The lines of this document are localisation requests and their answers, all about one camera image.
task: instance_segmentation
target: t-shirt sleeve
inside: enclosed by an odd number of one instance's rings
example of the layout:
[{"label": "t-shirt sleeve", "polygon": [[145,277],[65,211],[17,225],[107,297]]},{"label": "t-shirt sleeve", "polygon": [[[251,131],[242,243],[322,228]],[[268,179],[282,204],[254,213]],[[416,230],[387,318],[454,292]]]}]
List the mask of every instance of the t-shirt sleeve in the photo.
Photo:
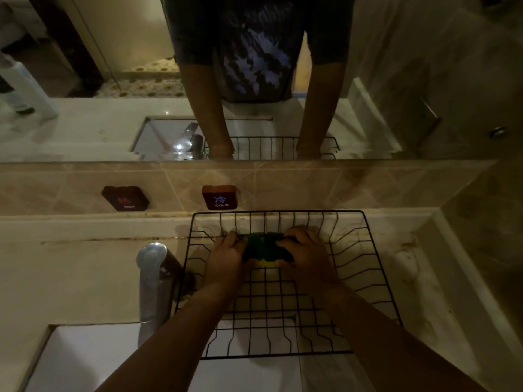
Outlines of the t-shirt sleeve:
[{"label": "t-shirt sleeve", "polygon": [[164,0],[176,63],[212,65],[212,17],[208,0]]},{"label": "t-shirt sleeve", "polygon": [[306,24],[314,65],[346,62],[355,0],[316,0]]}]

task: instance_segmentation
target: wire rack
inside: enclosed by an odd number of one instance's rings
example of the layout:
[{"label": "wire rack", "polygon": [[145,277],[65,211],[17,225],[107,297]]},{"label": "wire rack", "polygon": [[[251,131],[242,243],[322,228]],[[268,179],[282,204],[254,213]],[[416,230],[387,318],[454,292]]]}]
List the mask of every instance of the wire rack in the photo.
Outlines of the wire rack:
[{"label": "wire rack", "polygon": [[[239,160],[278,160],[296,159],[296,145],[298,137],[295,136],[232,136],[234,146],[234,159]],[[339,151],[338,141],[335,137],[326,137],[321,148],[322,159],[336,159]],[[204,142],[203,152],[208,158],[209,145]]]},{"label": "wire rack", "polygon": [[[338,277],[369,303],[403,325],[365,214],[359,210],[195,213],[184,270],[201,287],[217,237],[283,232],[292,226],[323,239]],[[175,311],[185,300],[177,297]],[[202,360],[352,353],[340,330],[310,296],[279,268],[252,270],[203,352]]]}]

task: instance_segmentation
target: person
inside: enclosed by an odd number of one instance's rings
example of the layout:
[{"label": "person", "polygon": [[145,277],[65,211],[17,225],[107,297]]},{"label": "person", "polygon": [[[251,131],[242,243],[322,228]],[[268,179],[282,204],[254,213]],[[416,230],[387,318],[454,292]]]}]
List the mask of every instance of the person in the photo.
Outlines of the person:
[{"label": "person", "polygon": [[297,154],[320,147],[342,91],[354,0],[164,0],[175,59],[211,158],[234,152],[221,98],[291,97],[304,32],[312,71]]},{"label": "person", "polygon": [[[480,385],[350,290],[336,276],[324,243],[310,230],[291,228],[278,245],[294,263],[277,261],[312,296],[350,343],[377,392],[485,392]],[[187,391],[203,350],[256,263],[242,263],[246,239],[218,238],[203,286],[151,336],[98,392]]]}]

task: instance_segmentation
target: wire grid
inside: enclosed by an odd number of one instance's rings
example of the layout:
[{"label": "wire grid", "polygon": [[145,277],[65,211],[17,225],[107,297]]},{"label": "wire grid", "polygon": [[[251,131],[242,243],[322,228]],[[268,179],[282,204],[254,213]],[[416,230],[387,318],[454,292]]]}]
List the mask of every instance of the wire grid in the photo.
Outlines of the wire grid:
[{"label": "wire grid", "polygon": [[[214,240],[238,234],[283,232],[292,226],[315,231],[326,245],[338,277],[400,325],[396,303],[360,210],[195,213],[184,270],[200,288]],[[177,298],[178,311],[185,302]],[[279,268],[255,268],[227,309],[202,360],[240,357],[352,353],[348,342],[310,296]]]},{"label": "wire grid", "polygon": [[[234,159],[239,160],[274,160],[296,159],[297,136],[232,136]],[[335,137],[326,137],[322,146],[322,159],[336,159],[339,151]],[[209,157],[209,145],[204,142],[205,158]]]}]

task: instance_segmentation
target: marble wall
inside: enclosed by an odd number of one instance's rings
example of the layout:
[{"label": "marble wall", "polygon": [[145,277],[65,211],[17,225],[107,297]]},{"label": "marble wall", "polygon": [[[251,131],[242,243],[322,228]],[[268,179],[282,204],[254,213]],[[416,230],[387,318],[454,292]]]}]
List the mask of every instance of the marble wall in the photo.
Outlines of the marble wall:
[{"label": "marble wall", "polygon": [[[423,158],[515,155],[523,150],[521,16],[523,0],[496,10],[480,0],[357,0],[350,75]],[[429,125],[420,98],[442,117],[422,145]],[[509,129],[506,139],[489,138],[497,126]]]},{"label": "marble wall", "polygon": [[139,186],[151,212],[206,210],[233,184],[241,210],[440,207],[491,161],[236,161],[0,164],[0,216],[114,213],[107,185]]},{"label": "marble wall", "polygon": [[494,164],[442,210],[523,338],[523,156]]}]

